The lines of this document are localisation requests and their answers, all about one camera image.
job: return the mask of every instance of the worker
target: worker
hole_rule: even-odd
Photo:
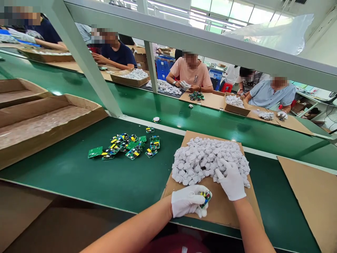
[[[43,13],[22,12],[25,19],[25,33],[9,28],[9,33],[18,40],[37,44],[50,49],[67,50],[60,36]]]
[[[216,169],[221,186],[236,211],[245,252],[275,252],[246,197],[244,180],[237,166],[227,166],[226,171],[227,177],[224,177],[220,170]],[[193,185],[172,192],[172,195],[159,200],[103,235],[82,250],[81,253],[168,252],[169,249],[169,252],[209,252],[205,247],[195,249],[193,245],[187,241],[179,240],[179,238],[170,242],[167,240],[166,244],[159,244],[156,241],[151,242],[172,218],[200,211],[199,205],[205,202],[205,198],[199,195],[202,191],[209,190],[202,185]]]
[[[180,76],[179,81],[175,81],[174,78]],[[177,87],[182,87],[181,81],[185,81],[191,88],[191,92],[202,91],[212,92],[213,85],[210,75],[208,73],[207,66],[198,60],[198,55],[183,52],[183,57],[180,57],[172,66],[169,74],[166,77],[166,81]]]
[[[236,79],[236,82],[239,83],[239,90],[237,94],[246,94],[259,82],[269,79],[270,76],[268,74],[240,67],[239,76]]]
[[[245,100],[251,105],[256,105],[266,109],[271,108],[278,102],[282,104],[282,111],[277,115],[288,119],[288,113],[291,109],[291,103],[295,98],[296,88],[290,84],[285,77],[274,77],[272,80],[266,80],[255,85],[247,93]]]
[[[222,87],[224,84],[231,84],[234,85],[236,82],[236,79],[238,78],[240,71],[240,67],[238,65],[230,64],[226,69],[226,78],[223,80],[223,82],[220,84],[219,91],[222,90]]]
[[[161,49],[157,43],[152,43],[152,48],[154,56],[158,56],[159,54],[161,54]]]
[[[101,28],[98,29],[98,32],[104,40],[101,54],[92,53],[98,64],[109,64],[121,70],[137,68],[131,49],[118,40],[117,32],[109,32]]]

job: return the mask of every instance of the cardboard box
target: cardboard box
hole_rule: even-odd
[[[148,77],[144,78],[142,80],[134,80],[134,79],[121,77],[121,76],[124,76],[126,74],[129,74],[132,71],[133,70],[122,70],[122,71],[113,73],[113,74],[111,74],[111,80],[115,83],[118,83],[118,84],[125,84],[125,85],[129,85],[129,86],[133,86],[133,87],[141,87],[142,85],[146,84],[151,79],[150,78],[150,72],[148,72],[148,71],[145,71],[148,74]]]
[[[26,48],[18,48],[18,50],[23,53],[28,59],[40,61],[44,63],[49,62],[68,62],[68,61],[75,61],[73,56],[53,56],[53,55],[44,55],[44,54],[37,54],[34,51],[41,51],[41,52],[49,52],[49,53],[68,53],[69,51],[66,50],[54,50],[54,49],[26,49]]]
[[[0,110],[0,170],[104,119],[97,103],[69,94]]]
[[[242,96],[226,92],[226,94],[224,96],[224,110],[230,111],[230,112],[235,112],[235,113],[243,115],[243,116],[247,116],[250,113],[250,110],[248,110],[248,109],[240,108],[240,107],[237,107],[235,105],[227,104],[226,103],[226,96],[236,96],[236,97],[240,98],[241,100],[243,100]]]
[[[140,46],[128,46],[133,52],[136,62],[147,62],[145,48]]]
[[[51,96],[46,89],[22,78],[0,80],[0,108]]]
[[[147,62],[144,63],[137,63],[137,68],[142,70],[148,70]]]
[[[336,175],[284,157],[277,158],[321,252],[336,253]]]
[[[197,136],[199,136],[200,138],[210,138],[210,139],[216,139],[220,141],[226,141],[225,139],[217,138],[214,136],[186,131],[186,134],[185,134],[185,137],[183,139],[183,143],[181,146],[186,147],[187,142],[189,142],[191,138],[195,138]],[[241,152],[244,155],[244,151],[243,151],[243,147],[241,143],[238,143],[238,144],[240,145]],[[250,182],[250,189],[245,188],[245,193],[247,195],[247,199],[250,202],[260,225],[263,228],[261,213],[260,213],[259,205],[257,203],[257,199],[256,199],[255,192],[254,192],[254,186],[250,178],[250,175],[248,175],[248,181]],[[202,179],[200,184],[206,186],[213,194],[212,199],[209,202],[209,207],[207,209],[207,216],[203,217],[201,220],[209,221],[209,222],[217,223],[223,226],[228,226],[228,227],[238,229],[239,221],[238,221],[233,203],[228,200],[228,197],[226,193],[224,192],[223,188],[221,187],[221,185],[218,183],[214,183],[211,177],[206,177]],[[163,192],[162,198],[172,194],[173,191],[180,190],[184,187],[185,186],[182,183],[177,183],[172,178],[172,172],[171,172],[169,179],[167,181],[165,190]],[[195,218],[195,219],[200,219],[198,215],[195,213],[188,214],[186,216]]]

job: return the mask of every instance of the plastic bag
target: plastic bag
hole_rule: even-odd
[[[313,21],[313,14],[301,15],[257,25],[248,25],[224,36],[298,55],[305,46],[304,33]]]

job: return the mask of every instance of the pink t-shirt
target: pink t-shirt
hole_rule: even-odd
[[[172,66],[170,72],[175,76],[180,76],[180,80],[190,85],[198,85],[201,87],[212,86],[210,75],[205,64],[200,62],[199,66],[192,70],[188,67],[186,61],[180,57]]]

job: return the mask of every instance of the navy blue t-shirt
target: navy blue t-shirt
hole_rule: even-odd
[[[102,45],[101,55],[122,65],[127,66],[128,64],[133,64],[134,67],[137,68],[137,63],[131,49],[122,42],[120,42],[120,47],[117,52],[111,48],[110,44]]]
[[[48,19],[43,19],[39,26],[25,25],[25,28],[27,30],[26,34],[33,36],[36,39],[55,44],[62,41]]]

